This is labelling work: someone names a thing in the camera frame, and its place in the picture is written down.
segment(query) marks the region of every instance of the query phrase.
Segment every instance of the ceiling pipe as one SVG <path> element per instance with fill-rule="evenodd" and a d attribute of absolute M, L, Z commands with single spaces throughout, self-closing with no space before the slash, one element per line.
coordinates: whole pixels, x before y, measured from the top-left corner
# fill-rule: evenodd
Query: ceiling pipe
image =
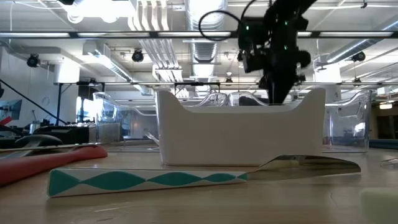
<path fill-rule="evenodd" d="M 187 17 L 188 30 L 199 30 L 199 20 L 202 15 L 209 11 L 226 10 L 227 0 L 185 0 L 185 13 Z M 211 14 L 204 18 L 201 23 L 202 30 L 221 30 L 224 24 L 224 14 Z M 216 53 L 218 51 L 218 43 L 192 43 L 190 44 L 192 55 L 192 73 L 196 77 L 210 78 L 214 73 L 214 65 Z M 200 91 L 209 90 L 205 86 L 195 88 L 197 94 L 202 95 Z"/>
<path fill-rule="evenodd" d="M 386 52 L 384 52 L 384 53 L 382 53 L 382 54 L 379 54 L 379 55 L 377 55 L 377 56 L 375 56 L 375 57 L 373 57 L 373 58 L 370 58 L 370 59 L 368 59 L 368 60 L 365 60 L 365 61 L 362 62 L 362 63 L 358 63 L 358 64 L 352 63 L 352 66 L 351 66 L 350 68 L 347 68 L 346 70 L 342 71 L 341 73 L 344 73 L 344 72 L 348 72 L 348 71 L 357 69 L 357 68 L 359 68 L 359 67 L 361 67 L 361 66 L 363 66 L 363 65 L 366 65 L 367 63 L 372 62 L 372 61 L 375 60 L 375 59 L 378 59 L 378 58 L 381 58 L 381 57 L 383 57 L 383 56 L 385 56 L 385 55 L 391 54 L 391 53 L 395 52 L 396 50 L 398 50 L 398 47 L 393 48 L 393 49 L 391 49 L 391 50 L 388 50 L 388 51 L 386 51 Z"/>
<path fill-rule="evenodd" d="M 137 7 L 136 7 L 136 15 L 134 16 L 132 23 L 134 24 L 132 27 L 130 27 L 131 30 L 133 30 L 133 27 L 135 26 L 135 28 L 138 31 L 142 31 L 143 28 L 141 27 L 141 23 L 139 21 L 139 5 L 137 2 Z M 148 43 L 148 40 L 140 40 L 140 44 L 142 45 L 142 47 L 147 51 L 149 58 L 153 61 L 153 63 L 155 64 L 155 66 L 157 68 L 161 68 L 162 64 L 160 62 L 160 59 L 158 58 L 158 56 L 156 55 L 156 53 L 152 50 L 152 48 L 150 47 L 150 44 Z"/>
<path fill-rule="evenodd" d="M 365 79 L 374 77 L 374 76 L 376 76 L 376 75 L 382 75 L 382 74 L 384 74 L 384 73 L 387 73 L 387 72 L 391 72 L 391 71 L 393 71 L 393 70 L 396 70 L 396 69 L 397 69 L 397 65 L 398 65 L 398 62 L 392 63 L 392 64 L 390 64 L 390 65 L 387 65 L 387 66 L 385 66 L 385 67 L 382 67 L 382 68 L 380 68 L 380 69 L 377 69 L 376 71 L 368 72 L 368 73 L 359 75 L 359 76 L 357 76 L 357 77 L 358 77 L 358 78 L 361 78 L 362 80 L 365 80 Z"/>
<path fill-rule="evenodd" d="M 156 0 L 151 0 L 150 3 L 151 3 L 151 5 L 152 5 L 152 18 L 151 18 L 151 24 L 152 24 L 153 28 L 154 28 L 156 31 L 159 31 L 159 30 L 160 30 L 160 27 L 159 27 L 159 22 L 158 22 L 158 20 L 157 20 L 157 2 L 156 2 Z M 165 52 L 165 54 L 166 54 L 166 59 L 167 59 L 167 61 L 165 61 L 166 64 L 167 64 L 167 67 L 166 67 L 166 68 L 175 68 L 176 65 L 174 64 L 174 61 L 171 59 L 172 56 L 170 55 L 170 52 L 169 52 L 168 48 L 166 47 L 165 41 L 164 41 L 164 40 L 155 40 L 155 41 L 157 42 L 157 45 L 160 44 L 160 45 L 162 46 L 162 48 L 163 48 L 163 50 L 164 50 L 164 52 Z M 173 82 L 173 81 L 177 81 L 177 82 L 182 81 L 182 80 L 177 79 L 177 78 L 174 76 L 174 73 L 173 73 L 172 71 L 170 71 L 170 70 L 166 70 L 164 73 L 167 74 L 167 76 L 169 77 L 169 80 L 172 81 L 172 82 Z"/>
<path fill-rule="evenodd" d="M 163 30 L 169 31 L 170 29 L 169 29 L 169 24 L 167 22 L 167 3 L 166 3 L 166 0 L 161 0 L 160 1 L 160 6 L 162 8 L 161 24 L 162 24 Z M 174 67 L 175 68 L 179 68 L 180 65 L 178 64 L 177 56 L 176 56 L 176 54 L 174 52 L 174 48 L 172 47 L 173 46 L 172 40 L 166 39 L 165 42 L 167 43 L 167 46 L 166 46 L 167 47 L 167 51 L 169 51 L 169 53 L 171 55 L 171 60 L 172 60 L 172 63 L 174 64 Z"/>
<path fill-rule="evenodd" d="M 141 24 L 144 27 L 144 30 L 149 31 L 149 23 L 148 23 L 148 3 L 146 0 L 141 1 L 142 5 L 142 17 L 141 17 Z M 160 64 L 162 68 L 167 68 L 167 62 L 164 58 L 163 54 L 160 49 L 157 48 L 157 44 L 155 40 L 148 40 L 147 42 L 150 48 L 155 52 L 155 54 L 160 58 Z"/>
<path fill-rule="evenodd" d="M 337 6 L 341 6 L 343 5 L 347 0 L 341 0 Z M 332 9 L 328 14 L 326 14 L 325 16 L 322 16 L 323 19 L 321 21 L 319 21 L 317 24 L 315 24 L 314 27 L 312 27 L 311 30 L 315 30 L 316 28 L 318 28 L 318 26 L 320 26 L 327 18 L 329 18 L 337 9 Z"/>
<path fill-rule="evenodd" d="M 376 26 L 374 30 L 397 30 L 398 29 L 398 15 L 390 18 L 386 22 Z M 349 58 L 364 49 L 382 41 L 383 39 L 365 39 L 365 40 L 354 40 L 337 51 L 327 56 L 327 63 L 337 63 L 346 58 Z"/>

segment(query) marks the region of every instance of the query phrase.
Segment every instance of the fluorescent light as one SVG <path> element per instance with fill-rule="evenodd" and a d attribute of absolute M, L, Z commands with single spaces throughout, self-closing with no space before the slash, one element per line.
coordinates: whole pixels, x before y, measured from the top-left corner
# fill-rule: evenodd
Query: fluorescent light
<path fill-rule="evenodd" d="M 4 38 L 32 38 L 32 37 L 70 37 L 69 33 L 56 32 L 56 33 L 44 33 L 44 32 L 1 32 L 0 37 Z"/>
<path fill-rule="evenodd" d="M 201 99 L 191 99 L 191 98 L 179 98 L 181 102 L 202 102 Z M 115 100 L 116 102 L 154 102 L 155 100 Z"/>
<path fill-rule="evenodd" d="M 204 43 L 204 44 L 214 44 L 216 41 L 212 40 L 203 40 L 203 39 L 191 39 L 191 40 L 182 40 L 184 44 L 195 44 L 195 43 Z M 228 43 L 227 40 L 221 41 L 221 43 Z"/>
<path fill-rule="evenodd" d="M 330 10 L 330 9 L 356 9 L 360 8 L 362 5 L 355 6 L 323 6 L 323 7 L 310 7 L 310 10 Z"/>
<path fill-rule="evenodd" d="M 140 83 L 140 85 L 174 85 L 174 83 L 171 83 L 171 82 L 153 82 L 153 83 L 143 82 L 143 83 Z"/>
<path fill-rule="evenodd" d="M 311 36 L 312 32 L 298 32 L 297 35 L 299 37 L 309 37 Z"/>
<path fill-rule="evenodd" d="M 228 7 L 246 7 L 248 6 L 247 4 L 228 4 Z M 250 7 L 268 7 L 268 3 L 267 4 L 251 4 Z"/>
<path fill-rule="evenodd" d="M 231 32 L 203 32 L 205 35 L 210 37 L 228 37 Z M 159 32 L 159 37 L 202 37 L 199 31 L 197 32 Z"/>
<path fill-rule="evenodd" d="M 79 37 L 149 37 L 148 32 L 79 32 Z"/>
<path fill-rule="evenodd" d="M 321 32 L 320 37 L 389 37 L 393 32 Z"/>
<path fill-rule="evenodd" d="M 227 83 L 227 82 L 222 82 L 220 83 L 221 85 L 257 85 L 256 82 L 236 82 L 236 83 Z"/>
<path fill-rule="evenodd" d="M 390 103 L 383 103 L 383 104 L 380 104 L 379 108 L 380 108 L 380 110 L 391 109 L 391 108 L 392 108 L 392 104 L 390 104 Z"/>
<path fill-rule="evenodd" d="M 130 85 L 130 83 L 117 83 L 117 82 L 110 82 L 110 83 L 105 83 L 105 85 Z"/>

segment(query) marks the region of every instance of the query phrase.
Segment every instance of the wooden tabletop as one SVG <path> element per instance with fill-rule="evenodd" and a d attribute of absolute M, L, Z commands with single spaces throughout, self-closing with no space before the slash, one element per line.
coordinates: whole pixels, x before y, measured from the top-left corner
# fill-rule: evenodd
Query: wooden tabletop
<path fill-rule="evenodd" d="M 370 223 L 359 193 L 398 187 L 398 170 L 379 165 L 398 151 L 340 157 L 357 162 L 362 173 L 63 198 L 47 197 L 44 173 L 0 188 L 0 223 Z M 110 152 L 69 167 L 165 168 L 157 152 Z"/>

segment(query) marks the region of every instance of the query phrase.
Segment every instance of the wire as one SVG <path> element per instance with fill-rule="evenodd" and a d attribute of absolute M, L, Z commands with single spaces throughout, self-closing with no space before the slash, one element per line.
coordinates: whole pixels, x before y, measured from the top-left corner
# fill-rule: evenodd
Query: wire
<path fill-rule="evenodd" d="M 14 7 L 14 3 L 11 4 L 10 7 L 10 32 L 12 31 L 12 8 Z"/>
<path fill-rule="evenodd" d="M 249 4 L 247 4 L 247 5 L 244 7 L 243 12 L 242 12 L 242 14 L 241 14 L 241 20 L 243 20 L 243 17 L 244 17 L 244 15 L 245 15 L 246 11 L 249 9 L 249 7 L 251 6 L 251 4 L 253 4 L 255 1 L 257 1 L 257 0 L 251 0 L 251 1 L 249 2 Z"/>
<path fill-rule="evenodd" d="M 52 7 L 38 7 L 38 6 L 33 6 L 33 5 L 30 5 L 30 4 L 26 4 L 26 3 L 23 3 L 23 2 L 13 2 L 12 4 L 21 4 L 21 5 L 24 5 L 24 6 L 29 6 L 29 7 L 32 7 L 32 8 L 35 8 L 35 9 L 63 9 L 62 7 L 54 7 L 54 8 L 52 8 Z"/>
<path fill-rule="evenodd" d="M 223 40 L 226 40 L 226 39 L 231 38 L 232 34 L 229 35 L 229 37 L 211 38 L 211 37 L 208 37 L 207 35 L 205 35 L 205 33 L 203 32 L 203 30 L 201 29 L 201 23 L 203 22 L 204 18 L 205 18 L 206 16 L 208 16 L 208 15 L 210 15 L 210 14 L 212 14 L 212 13 L 216 13 L 216 12 L 222 13 L 222 14 L 226 14 L 226 15 L 232 17 L 234 20 L 236 20 L 236 21 L 239 23 L 238 29 L 239 29 L 240 26 L 243 25 L 242 21 L 241 21 L 237 16 L 235 16 L 234 14 L 232 14 L 232 13 L 230 13 L 230 12 L 228 12 L 228 11 L 224 11 L 224 10 L 210 11 L 210 12 L 207 12 L 206 14 L 204 14 L 203 16 L 201 16 L 201 18 L 199 19 L 198 29 L 199 29 L 200 34 L 201 34 L 204 38 L 206 38 L 206 39 L 208 39 L 208 40 L 212 40 L 212 41 L 223 41 Z"/>

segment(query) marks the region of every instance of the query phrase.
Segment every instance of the ventilation duct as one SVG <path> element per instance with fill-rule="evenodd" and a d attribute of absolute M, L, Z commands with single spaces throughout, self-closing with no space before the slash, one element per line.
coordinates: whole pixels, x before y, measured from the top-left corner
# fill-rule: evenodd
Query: ventilation duct
<path fill-rule="evenodd" d="M 374 30 L 398 30 L 398 15 L 392 17 L 386 22 L 378 25 Z M 337 51 L 331 53 L 326 61 L 327 63 L 337 63 L 348 57 L 351 57 L 364 49 L 382 41 L 383 39 L 366 39 L 366 40 L 355 40 L 346 46 L 338 49 Z"/>
<path fill-rule="evenodd" d="M 138 82 L 132 75 L 117 61 L 111 58 L 111 49 L 106 44 L 97 45 L 96 42 L 87 41 L 83 45 L 83 54 L 91 55 L 94 62 L 104 65 L 115 75 L 123 78 L 127 82 Z M 134 85 L 142 95 L 153 95 L 154 91 L 150 88 L 140 85 Z"/>
<path fill-rule="evenodd" d="M 142 15 L 140 19 L 140 7 L 142 6 Z M 152 15 L 149 19 L 148 11 L 149 4 L 151 4 Z M 161 10 L 161 23 L 158 20 L 158 10 Z M 160 0 L 160 7 L 155 0 L 140 0 L 137 1 L 136 10 L 131 14 L 127 20 L 127 24 L 131 30 L 169 30 L 167 24 L 167 4 L 166 0 Z M 139 41 L 149 58 L 153 61 L 154 67 L 152 71 L 153 77 L 160 81 L 156 74 L 159 74 L 161 79 L 165 82 L 183 82 L 182 70 L 177 61 L 177 56 L 174 52 L 172 41 L 170 39 L 157 40 L 140 40 Z M 178 92 L 178 97 L 188 97 L 188 91 L 184 88 Z"/>
<path fill-rule="evenodd" d="M 73 24 L 80 23 L 87 17 L 99 17 L 104 22 L 113 23 L 120 17 L 129 17 L 135 11 L 137 0 L 74 0 L 72 5 L 60 5 L 67 11 L 67 18 Z"/>
<path fill-rule="evenodd" d="M 198 23 L 202 15 L 213 10 L 226 10 L 227 0 L 185 0 L 187 24 L 189 30 L 199 30 Z M 224 14 L 214 13 L 205 17 L 202 30 L 221 30 L 224 23 Z M 206 78 L 212 76 L 218 44 L 208 42 L 195 42 L 191 44 L 192 65 L 194 76 Z"/>

